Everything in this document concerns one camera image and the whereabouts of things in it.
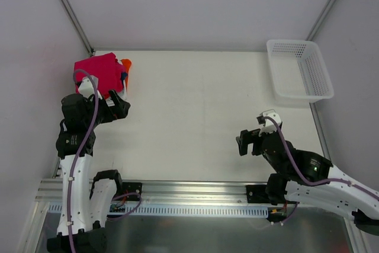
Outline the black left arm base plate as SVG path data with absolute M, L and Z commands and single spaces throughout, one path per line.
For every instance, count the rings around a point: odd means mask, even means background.
M 142 193 L 142 187 L 143 187 L 143 184 L 141 182 L 123 182 L 122 183 L 121 195 L 122 194 L 130 194 L 130 193 L 133 193 L 133 195 L 130 195 L 127 197 L 122 197 L 122 198 L 119 198 L 118 200 L 125 202 L 125 203 L 127 201 L 139 201 L 140 198 L 138 196 L 136 196 L 135 193 L 141 194 Z

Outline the crimson pink t-shirt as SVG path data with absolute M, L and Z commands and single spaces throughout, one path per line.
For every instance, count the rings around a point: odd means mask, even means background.
M 125 67 L 119 64 L 114 53 L 93 56 L 74 64 L 74 70 L 82 69 L 98 78 L 98 90 L 101 95 L 108 95 L 110 90 L 121 92 L 123 90 L 123 73 Z

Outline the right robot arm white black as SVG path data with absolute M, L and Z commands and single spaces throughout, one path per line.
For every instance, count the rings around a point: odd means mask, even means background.
M 250 186 L 255 202 L 306 203 L 350 220 L 365 233 L 378 235 L 378 191 L 344 174 L 325 157 L 297 149 L 277 132 L 242 130 L 236 137 L 239 155 L 263 157 L 274 169 L 266 186 Z

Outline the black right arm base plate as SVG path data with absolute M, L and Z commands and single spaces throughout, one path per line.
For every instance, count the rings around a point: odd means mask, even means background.
M 249 184 L 245 186 L 246 199 L 249 204 L 296 204 L 285 199 L 285 187 L 279 184 Z

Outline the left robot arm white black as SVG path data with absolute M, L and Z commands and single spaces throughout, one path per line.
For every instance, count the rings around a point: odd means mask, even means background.
M 105 252 L 105 224 L 111 200 L 123 195 L 124 186 L 116 169 L 89 170 L 99 124 L 124 119 L 130 104 L 114 90 L 109 97 L 70 94 L 62 100 L 63 120 L 56 141 L 62 169 L 62 211 L 57 235 L 47 240 L 48 252 Z

